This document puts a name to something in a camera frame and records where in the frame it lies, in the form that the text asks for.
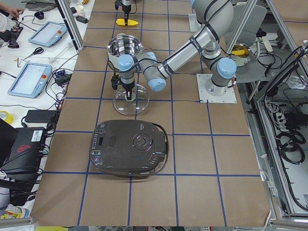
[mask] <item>blue joint cap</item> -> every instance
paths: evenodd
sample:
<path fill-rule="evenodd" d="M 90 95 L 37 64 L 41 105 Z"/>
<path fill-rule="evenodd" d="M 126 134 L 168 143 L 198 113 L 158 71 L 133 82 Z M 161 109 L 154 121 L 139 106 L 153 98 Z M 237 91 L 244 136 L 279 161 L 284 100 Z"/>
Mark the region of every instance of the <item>blue joint cap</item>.
<path fill-rule="evenodd" d="M 151 57 L 151 59 L 154 59 L 155 61 L 157 61 L 156 56 L 153 52 L 147 52 L 146 54 L 148 54 Z"/>
<path fill-rule="evenodd" d="M 191 7 L 193 6 L 193 4 L 194 4 L 195 1 L 196 1 L 196 0 L 191 0 Z"/>
<path fill-rule="evenodd" d="M 236 64 L 232 59 L 224 57 L 218 61 L 218 73 L 225 79 L 230 79 L 236 72 Z"/>
<path fill-rule="evenodd" d="M 134 66 L 134 59 L 129 54 L 123 54 L 118 58 L 117 63 L 120 71 L 127 71 Z"/>
<path fill-rule="evenodd" d="M 165 88 L 166 81 L 163 78 L 155 78 L 148 82 L 152 91 L 160 91 Z"/>

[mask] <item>black power adapter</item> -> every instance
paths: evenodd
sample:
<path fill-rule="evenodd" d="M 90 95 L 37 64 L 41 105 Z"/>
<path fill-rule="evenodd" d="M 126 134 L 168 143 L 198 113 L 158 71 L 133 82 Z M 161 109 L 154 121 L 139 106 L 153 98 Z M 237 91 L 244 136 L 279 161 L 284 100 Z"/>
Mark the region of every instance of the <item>black power adapter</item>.
<path fill-rule="evenodd" d="M 55 117 L 55 110 L 29 110 L 25 116 L 27 123 L 49 123 Z"/>
<path fill-rule="evenodd" d="M 88 23 L 88 19 L 87 18 L 79 16 L 79 15 L 76 17 L 76 20 L 81 22 L 81 23 L 84 23 L 84 24 Z"/>

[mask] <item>person's hand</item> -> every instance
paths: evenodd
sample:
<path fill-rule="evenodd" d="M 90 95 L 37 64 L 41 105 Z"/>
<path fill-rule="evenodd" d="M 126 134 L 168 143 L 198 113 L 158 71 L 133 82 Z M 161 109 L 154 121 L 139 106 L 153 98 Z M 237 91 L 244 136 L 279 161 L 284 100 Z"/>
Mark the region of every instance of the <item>person's hand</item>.
<path fill-rule="evenodd" d="M 15 17 L 15 18 L 18 18 L 19 17 L 19 14 L 21 14 L 22 12 L 24 12 L 23 9 L 21 8 L 9 8 L 8 9 L 8 12 L 10 13 L 11 16 Z"/>

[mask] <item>white table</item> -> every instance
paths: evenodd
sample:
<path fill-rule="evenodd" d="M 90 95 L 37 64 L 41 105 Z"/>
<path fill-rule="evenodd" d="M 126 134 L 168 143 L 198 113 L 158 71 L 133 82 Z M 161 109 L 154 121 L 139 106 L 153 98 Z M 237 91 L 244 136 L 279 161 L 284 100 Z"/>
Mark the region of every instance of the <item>white table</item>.
<path fill-rule="evenodd" d="M 74 7 L 77 4 L 71 3 L 70 7 Z M 84 6 L 85 9 L 85 17 L 90 18 L 90 14 L 92 11 L 94 5 L 94 0 L 90 0 L 87 5 Z M 19 21 L 21 21 L 22 17 L 26 15 L 34 15 L 34 11 L 25 10 L 24 13 L 20 16 Z M 38 24 L 45 24 L 47 21 L 57 22 L 57 23 L 63 23 L 63 19 L 58 11 L 57 8 L 45 12 L 45 17 L 43 20 L 39 20 L 37 18 L 34 19 L 34 23 Z M 22 21 L 27 26 L 38 30 L 41 26 L 32 24 L 32 17 L 25 17 Z M 86 28 L 88 24 L 83 24 L 81 22 L 76 21 L 76 24 L 78 26 L 79 32 L 81 34 L 81 37 L 83 38 L 86 32 Z M 22 33 L 20 34 L 19 38 L 17 39 L 17 42 L 19 44 L 18 49 L 11 49 L 8 47 L 2 47 L 0 49 L 0 71 L 7 72 L 11 75 L 17 76 L 19 72 L 21 71 L 22 67 L 26 64 L 24 61 L 21 62 L 20 66 L 17 67 L 17 58 L 24 59 L 28 55 L 30 55 L 35 48 L 39 47 L 40 45 L 36 45 L 33 43 L 28 42 L 28 39 L 35 33 L 33 30 L 29 29 L 28 27 L 21 25 L 24 27 Z M 76 61 L 77 61 L 77 54 L 78 52 L 75 50 L 74 46 L 71 46 L 69 49 L 67 49 L 59 58 L 56 60 L 56 62 L 50 63 L 49 59 L 50 57 L 55 57 L 58 53 L 63 51 L 67 47 L 67 45 L 71 43 L 71 38 L 69 33 L 67 32 L 64 34 L 64 36 L 52 47 L 43 47 L 44 52 L 42 54 L 34 55 L 31 58 L 27 59 L 26 61 L 32 62 L 32 63 L 39 63 L 39 64 L 50 64 L 52 66 L 52 70 L 55 70 L 62 66 L 62 68 L 67 68 L 70 70 L 74 70 Z M 45 91 L 43 92 L 35 99 L 31 98 L 25 98 L 25 97 L 18 97 L 18 96 L 12 96 L 7 94 L 7 91 L 9 90 L 10 86 L 14 82 L 14 78 L 2 73 L 0 75 L 0 111 L 4 110 L 8 113 L 12 114 L 14 116 L 14 121 L 11 124 L 13 127 L 18 128 L 21 127 L 21 119 L 27 114 L 28 110 L 33 109 L 31 107 L 39 108 L 39 109 L 47 109 L 51 105 L 55 103 L 55 100 L 51 98 Z M 58 93 L 62 91 L 62 88 L 59 87 L 57 84 L 53 84 L 54 80 L 52 79 L 50 83 L 48 84 L 47 91 L 51 96 L 55 96 L 55 94 L 52 92 L 52 89 L 54 92 Z M 19 104 L 21 106 L 3 106 L 3 105 L 15 105 Z M 31 124 L 32 127 L 41 127 L 42 124 Z M 51 141 L 50 138 L 47 139 L 46 143 L 49 144 Z M 41 161 L 41 168 L 44 168 L 47 158 L 42 158 Z M 35 185 L 32 191 L 37 190 L 38 185 Z M 26 202 L 24 207 L 28 209 L 32 209 L 34 200 L 30 202 Z"/>

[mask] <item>scissors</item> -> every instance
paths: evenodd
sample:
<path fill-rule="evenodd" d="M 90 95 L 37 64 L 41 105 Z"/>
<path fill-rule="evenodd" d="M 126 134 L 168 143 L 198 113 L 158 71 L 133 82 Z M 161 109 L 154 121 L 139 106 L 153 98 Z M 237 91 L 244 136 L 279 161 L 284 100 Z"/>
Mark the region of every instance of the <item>scissors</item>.
<path fill-rule="evenodd" d="M 35 55 L 35 54 L 42 54 L 43 52 L 44 52 L 44 49 L 42 47 L 35 48 L 35 50 L 32 52 L 32 54 L 30 54 L 28 57 L 26 57 L 24 59 L 28 59 L 32 55 Z"/>

